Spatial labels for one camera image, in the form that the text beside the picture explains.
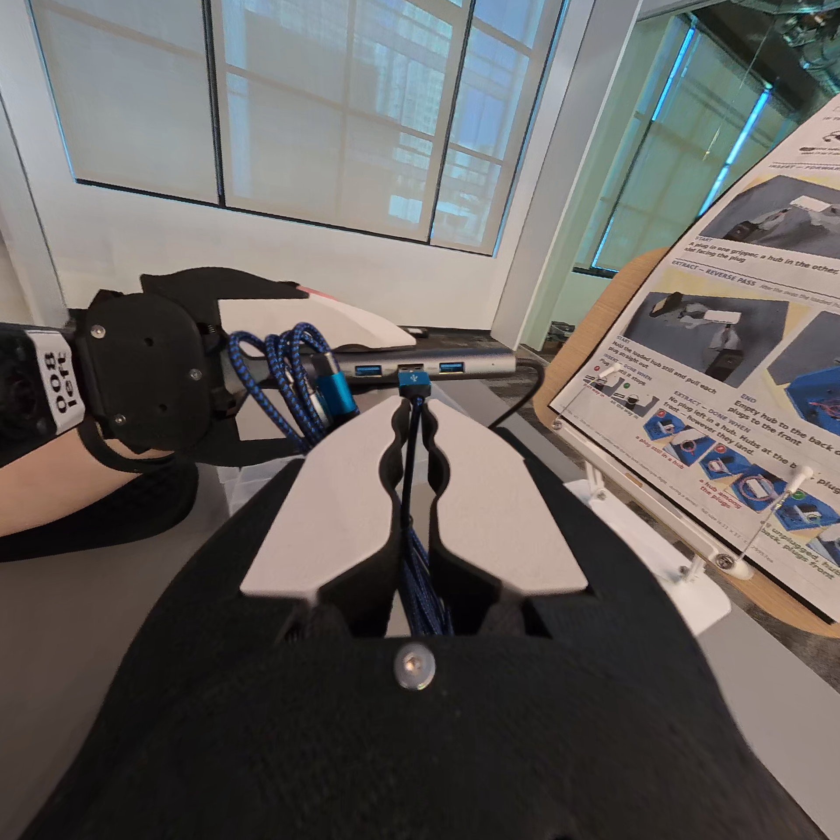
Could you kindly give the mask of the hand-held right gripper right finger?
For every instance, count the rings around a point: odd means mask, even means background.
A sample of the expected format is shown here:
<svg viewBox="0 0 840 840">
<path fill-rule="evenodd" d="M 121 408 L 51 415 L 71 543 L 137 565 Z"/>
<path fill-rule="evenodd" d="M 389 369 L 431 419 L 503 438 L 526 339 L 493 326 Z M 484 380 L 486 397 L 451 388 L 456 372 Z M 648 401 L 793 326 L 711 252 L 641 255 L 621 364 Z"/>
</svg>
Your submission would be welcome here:
<svg viewBox="0 0 840 840">
<path fill-rule="evenodd" d="M 526 460 L 502 437 L 433 398 L 426 403 L 428 558 L 454 621 L 499 602 L 584 592 L 588 580 Z"/>
</svg>

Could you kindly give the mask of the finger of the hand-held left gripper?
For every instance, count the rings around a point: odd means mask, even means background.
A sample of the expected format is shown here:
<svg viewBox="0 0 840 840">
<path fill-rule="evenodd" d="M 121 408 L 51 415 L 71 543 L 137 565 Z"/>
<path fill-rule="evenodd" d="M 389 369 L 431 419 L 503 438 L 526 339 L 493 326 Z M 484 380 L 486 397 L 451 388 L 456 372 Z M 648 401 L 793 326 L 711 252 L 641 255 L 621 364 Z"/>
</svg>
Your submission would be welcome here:
<svg viewBox="0 0 840 840">
<path fill-rule="evenodd" d="M 224 489 L 227 514 L 229 516 L 235 515 L 284 468 L 299 460 L 303 460 L 303 456 L 294 455 L 276 458 L 265 463 L 245 467 L 216 467 L 217 477 Z"/>
<path fill-rule="evenodd" d="M 305 322 L 315 327 L 332 350 L 359 346 L 399 350 L 416 346 L 410 333 L 388 319 L 323 295 L 284 299 L 223 299 L 218 302 L 226 333 L 245 331 L 263 340 Z"/>
</svg>

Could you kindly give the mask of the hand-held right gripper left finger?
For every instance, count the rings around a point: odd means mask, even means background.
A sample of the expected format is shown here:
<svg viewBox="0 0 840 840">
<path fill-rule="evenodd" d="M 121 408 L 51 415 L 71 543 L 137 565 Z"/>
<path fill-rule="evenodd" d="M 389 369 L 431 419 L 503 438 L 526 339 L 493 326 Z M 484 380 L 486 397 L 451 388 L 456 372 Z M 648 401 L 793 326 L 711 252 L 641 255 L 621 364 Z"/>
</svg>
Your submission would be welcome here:
<svg viewBox="0 0 840 840">
<path fill-rule="evenodd" d="M 336 608 L 388 621 L 402 564 L 405 400 L 341 426 L 303 460 L 245 577 L 261 605 Z"/>
</svg>

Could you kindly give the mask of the grey metal USB hub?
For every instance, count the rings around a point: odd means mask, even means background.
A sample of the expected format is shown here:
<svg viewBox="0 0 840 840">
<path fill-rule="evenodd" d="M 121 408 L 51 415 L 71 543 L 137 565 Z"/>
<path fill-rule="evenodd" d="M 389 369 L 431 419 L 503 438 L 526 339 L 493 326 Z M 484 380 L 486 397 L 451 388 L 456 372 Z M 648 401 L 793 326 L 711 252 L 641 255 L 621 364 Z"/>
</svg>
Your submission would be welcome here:
<svg viewBox="0 0 840 840">
<path fill-rule="evenodd" d="M 341 372 L 354 389 L 397 386 L 401 374 L 425 374 L 432 382 L 485 380 L 512 375 L 515 353 L 505 348 L 464 348 L 333 352 Z"/>
</svg>

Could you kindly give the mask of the person's left forearm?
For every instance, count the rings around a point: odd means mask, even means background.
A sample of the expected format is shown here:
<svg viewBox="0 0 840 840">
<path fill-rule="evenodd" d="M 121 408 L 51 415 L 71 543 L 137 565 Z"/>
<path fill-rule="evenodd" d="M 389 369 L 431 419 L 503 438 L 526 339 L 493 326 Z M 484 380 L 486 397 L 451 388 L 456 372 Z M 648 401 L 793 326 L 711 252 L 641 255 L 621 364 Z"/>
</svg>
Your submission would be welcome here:
<svg viewBox="0 0 840 840">
<path fill-rule="evenodd" d="M 91 452 L 79 428 L 1 468 L 1 536 L 36 529 L 100 501 L 146 473 L 177 463 L 170 451 L 140 453 L 115 439 Z"/>
</svg>

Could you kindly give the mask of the black quilted cushion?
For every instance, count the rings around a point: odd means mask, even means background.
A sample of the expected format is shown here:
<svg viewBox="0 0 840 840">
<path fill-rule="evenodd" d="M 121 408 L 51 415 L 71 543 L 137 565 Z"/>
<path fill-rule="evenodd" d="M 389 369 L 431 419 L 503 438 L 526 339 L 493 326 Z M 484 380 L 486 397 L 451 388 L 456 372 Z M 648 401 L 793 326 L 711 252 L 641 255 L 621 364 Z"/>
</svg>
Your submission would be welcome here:
<svg viewBox="0 0 840 840">
<path fill-rule="evenodd" d="M 141 474 L 90 506 L 1 539 L 1 562 L 110 548 L 150 539 L 193 510 L 200 483 L 195 465 L 173 463 Z"/>
</svg>

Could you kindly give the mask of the instruction poster board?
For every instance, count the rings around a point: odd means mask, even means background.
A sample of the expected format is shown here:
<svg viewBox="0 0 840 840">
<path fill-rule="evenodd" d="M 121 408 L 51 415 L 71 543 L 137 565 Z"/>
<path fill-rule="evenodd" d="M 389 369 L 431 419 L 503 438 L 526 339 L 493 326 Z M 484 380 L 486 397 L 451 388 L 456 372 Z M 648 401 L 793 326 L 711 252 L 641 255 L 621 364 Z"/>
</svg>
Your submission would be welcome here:
<svg viewBox="0 0 840 840">
<path fill-rule="evenodd" d="M 546 427 L 778 620 L 838 639 L 839 97 L 549 366 Z"/>
</svg>

